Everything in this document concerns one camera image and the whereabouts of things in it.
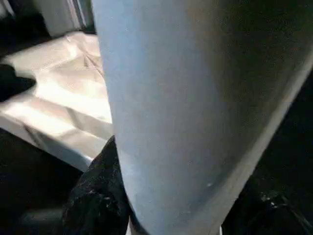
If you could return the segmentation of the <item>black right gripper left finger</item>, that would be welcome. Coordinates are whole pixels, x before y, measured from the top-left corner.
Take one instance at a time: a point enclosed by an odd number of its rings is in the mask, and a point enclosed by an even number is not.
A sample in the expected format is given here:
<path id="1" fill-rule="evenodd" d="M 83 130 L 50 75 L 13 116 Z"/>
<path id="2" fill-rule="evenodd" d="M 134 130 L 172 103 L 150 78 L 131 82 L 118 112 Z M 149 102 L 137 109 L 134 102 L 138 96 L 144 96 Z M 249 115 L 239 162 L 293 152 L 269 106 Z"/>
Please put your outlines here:
<path id="1" fill-rule="evenodd" d="M 62 234 L 124 235 L 130 212 L 111 137 L 70 192 L 62 214 Z"/>

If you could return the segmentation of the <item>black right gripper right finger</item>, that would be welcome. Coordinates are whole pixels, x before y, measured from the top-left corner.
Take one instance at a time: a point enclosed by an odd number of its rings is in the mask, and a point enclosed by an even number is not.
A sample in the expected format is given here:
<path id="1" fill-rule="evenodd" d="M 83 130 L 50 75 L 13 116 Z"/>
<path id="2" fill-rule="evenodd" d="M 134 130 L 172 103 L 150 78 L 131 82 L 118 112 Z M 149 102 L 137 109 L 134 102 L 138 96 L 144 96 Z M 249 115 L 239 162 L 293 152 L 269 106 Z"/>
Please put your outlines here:
<path id="1" fill-rule="evenodd" d="M 224 235 L 311 235 L 313 187 L 301 174 L 255 171 L 222 224 Z"/>

